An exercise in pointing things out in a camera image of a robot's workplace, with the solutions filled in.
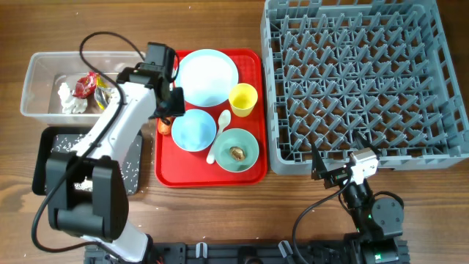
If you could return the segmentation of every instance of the teal bowl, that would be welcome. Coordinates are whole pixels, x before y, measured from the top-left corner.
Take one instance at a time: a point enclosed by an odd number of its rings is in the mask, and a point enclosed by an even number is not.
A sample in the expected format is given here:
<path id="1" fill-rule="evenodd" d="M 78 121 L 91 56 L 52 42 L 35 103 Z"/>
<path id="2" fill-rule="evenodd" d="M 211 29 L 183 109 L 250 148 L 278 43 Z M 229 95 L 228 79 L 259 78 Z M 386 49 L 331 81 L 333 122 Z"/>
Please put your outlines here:
<path id="1" fill-rule="evenodd" d="M 259 144 L 256 138 L 244 129 L 233 128 L 223 132 L 215 140 L 215 160 L 228 172 L 245 172 L 250 169 L 259 157 Z M 236 161 L 229 154 L 231 147 L 244 150 L 245 160 Z"/>

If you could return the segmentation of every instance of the white figurine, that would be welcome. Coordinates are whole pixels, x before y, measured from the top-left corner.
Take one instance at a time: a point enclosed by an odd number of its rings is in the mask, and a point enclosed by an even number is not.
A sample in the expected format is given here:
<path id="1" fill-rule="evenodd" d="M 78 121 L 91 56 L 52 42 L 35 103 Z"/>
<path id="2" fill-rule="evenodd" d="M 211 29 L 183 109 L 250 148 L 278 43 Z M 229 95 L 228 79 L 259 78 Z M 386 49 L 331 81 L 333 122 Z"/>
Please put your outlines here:
<path id="1" fill-rule="evenodd" d="M 76 98 L 72 95 L 72 90 L 66 83 L 60 85 L 58 94 L 60 97 L 60 103 L 62 105 L 62 113 L 64 114 L 81 114 L 87 106 L 88 101 L 86 99 Z"/>

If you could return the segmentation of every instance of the plastic bin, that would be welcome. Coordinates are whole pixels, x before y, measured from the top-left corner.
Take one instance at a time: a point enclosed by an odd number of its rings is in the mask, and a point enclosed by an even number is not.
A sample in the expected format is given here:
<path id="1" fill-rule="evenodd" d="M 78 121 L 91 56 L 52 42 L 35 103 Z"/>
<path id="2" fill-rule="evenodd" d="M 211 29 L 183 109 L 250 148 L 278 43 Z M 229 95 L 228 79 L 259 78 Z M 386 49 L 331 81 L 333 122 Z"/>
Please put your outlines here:
<path id="1" fill-rule="evenodd" d="M 125 67 L 134 67 L 141 61 L 134 51 L 85 51 L 84 56 L 111 77 L 116 77 Z M 100 116 L 99 111 L 62 114 L 57 94 L 62 83 L 75 87 L 77 80 L 88 72 L 89 68 L 81 61 L 77 51 L 34 54 L 24 80 L 21 113 L 50 125 L 94 125 Z"/>

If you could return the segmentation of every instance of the gray dish rack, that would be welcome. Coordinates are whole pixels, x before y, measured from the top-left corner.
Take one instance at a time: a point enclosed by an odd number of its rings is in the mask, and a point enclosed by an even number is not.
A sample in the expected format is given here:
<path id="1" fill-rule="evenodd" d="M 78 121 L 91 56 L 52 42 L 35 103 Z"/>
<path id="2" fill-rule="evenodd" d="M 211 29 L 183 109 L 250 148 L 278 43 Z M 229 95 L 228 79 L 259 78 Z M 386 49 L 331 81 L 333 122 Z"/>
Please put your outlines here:
<path id="1" fill-rule="evenodd" d="M 442 169 L 469 157 L 469 122 L 435 0 L 267 0 L 261 22 L 270 165 L 330 169 L 360 132 L 381 168 Z"/>

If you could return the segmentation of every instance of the food item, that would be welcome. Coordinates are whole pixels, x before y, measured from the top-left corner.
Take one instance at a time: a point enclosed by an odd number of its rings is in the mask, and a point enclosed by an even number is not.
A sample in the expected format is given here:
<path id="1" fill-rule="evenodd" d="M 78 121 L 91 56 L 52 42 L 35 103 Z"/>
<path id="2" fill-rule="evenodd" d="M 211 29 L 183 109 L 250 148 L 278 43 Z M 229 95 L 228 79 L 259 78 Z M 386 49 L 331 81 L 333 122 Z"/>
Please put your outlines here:
<path id="1" fill-rule="evenodd" d="M 161 118 L 158 119 L 158 132 L 161 135 L 169 135 L 171 133 L 171 126 L 173 125 L 173 117 L 166 118 L 169 121 L 169 125 L 166 125 L 161 121 Z"/>
<path id="2" fill-rule="evenodd" d="M 62 83 L 60 85 L 59 91 L 57 93 L 60 97 L 62 113 L 81 114 L 86 110 L 88 106 L 88 101 L 86 99 L 79 99 L 73 97 L 73 91 L 68 87 L 66 83 Z"/>
<path id="3" fill-rule="evenodd" d="M 90 71 L 86 77 L 80 78 L 76 82 L 73 96 L 80 99 L 87 98 L 95 91 L 98 78 L 99 74 L 93 73 L 92 71 Z"/>
<path id="4" fill-rule="evenodd" d="M 230 147 L 229 154 L 236 161 L 244 161 L 246 159 L 244 150 L 242 150 L 240 147 Z"/>
<path id="5" fill-rule="evenodd" d="M 115 88 L 109 87 L 106 82 L 104 82 L 103 78 L 98 75 L 96 81 L 95 100 L 102 110 L 108 107 L 113 93 L 115 93 Z"/>

